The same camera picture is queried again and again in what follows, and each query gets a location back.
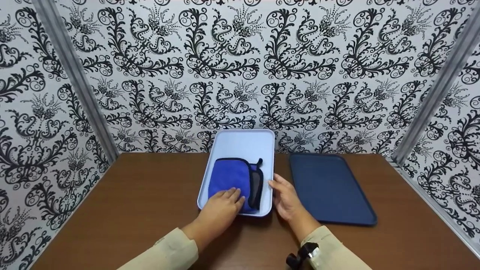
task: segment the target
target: beige sleeve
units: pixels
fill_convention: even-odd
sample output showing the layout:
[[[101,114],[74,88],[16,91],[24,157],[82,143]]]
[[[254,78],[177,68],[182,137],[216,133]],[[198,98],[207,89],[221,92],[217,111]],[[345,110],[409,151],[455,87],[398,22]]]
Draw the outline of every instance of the beige sleeve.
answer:
[[[187,270],[197,259],[195,241],[176,228],[119,270]]]
[[[315,242],[320,249],[319,253],[309,260],[315,270],[372,270],[325,226],[309,234],[301,245],[306,242]]]

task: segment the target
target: black and white patterned wall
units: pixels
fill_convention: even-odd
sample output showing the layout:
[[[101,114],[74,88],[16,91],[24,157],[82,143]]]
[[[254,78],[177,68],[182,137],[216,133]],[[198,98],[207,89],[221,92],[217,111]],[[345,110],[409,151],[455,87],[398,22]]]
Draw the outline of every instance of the black and white patterned wall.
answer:
[[[0,7],[0,270],[23,270],[108,163],[33,5],[5,2]],[[86,72],[95,68],[85,64]]]
[[[121,151],[208,151],[270,128],[282,152],[390,156],[468,0],[58,0]]]
[[[480,44],[403,166],[411,179],[477,245],[480,245],[479,79]]]
[[[5,2],[0,270],[27,269],[108,167],[31,0]],[[474,0],[55,2],[120,151],[209,151],[221,129],[270,128],[278,151],[386,157],[475,6]],[[475,56],[406,168],[430,194],[439,183],[449,188],[437,201],[477,237]],[[440,162],[446,165],[436,169]]]

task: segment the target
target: hand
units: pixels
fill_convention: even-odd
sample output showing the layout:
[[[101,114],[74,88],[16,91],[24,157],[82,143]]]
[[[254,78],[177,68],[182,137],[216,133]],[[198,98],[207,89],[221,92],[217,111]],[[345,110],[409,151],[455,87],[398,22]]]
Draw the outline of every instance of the hand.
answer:
[[[198,217],[182,230],[189,239],[195,240],[198,251],[220,236],[233,222],[245,202],[240,189],[219,191],[205,204]]]
[[[320,223],[303,207],[290,182],[274,173],[274,181],[268,184],[275,190],[273,203],[280,215],[292,228],[299,242],[320,227]]]
[[[273,203],[279,215],[288,222],[305,208],[301,204],[295,188],[289,181],[276,173],[274,173],[273,179],[274,181],[268,181],[268,184],[275,190]]]

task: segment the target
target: blue pouch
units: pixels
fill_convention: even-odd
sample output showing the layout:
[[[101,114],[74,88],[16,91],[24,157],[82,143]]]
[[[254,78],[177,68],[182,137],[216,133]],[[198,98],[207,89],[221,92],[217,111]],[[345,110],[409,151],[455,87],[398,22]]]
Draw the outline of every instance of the blue pouch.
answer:
[[[233,187],[240,189],[240,196],[245,196],[241,212],[252,212],[260,209],[260,197],[264,184],[264,174],[260,169],[263,160],[251,164],[244,159],[225,158],[215,160],[208,185],[208,197],[218,191]]]

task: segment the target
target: wooden table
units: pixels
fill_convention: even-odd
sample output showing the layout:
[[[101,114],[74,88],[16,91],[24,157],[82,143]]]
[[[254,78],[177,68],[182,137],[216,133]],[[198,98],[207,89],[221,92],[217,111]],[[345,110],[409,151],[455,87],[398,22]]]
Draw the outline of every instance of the wooden table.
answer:
[[[344,155],[378,216],[373,228],[329,225],[374,270],[480,269],[480,261],[380,155]],[[116,269],[198,214],[208,154],[124,153],[53,239],[35,270]],[[288,156],[275,172],[290,179]],[[297,251],[272,214],[237,217],[194,269],[278,270]]]

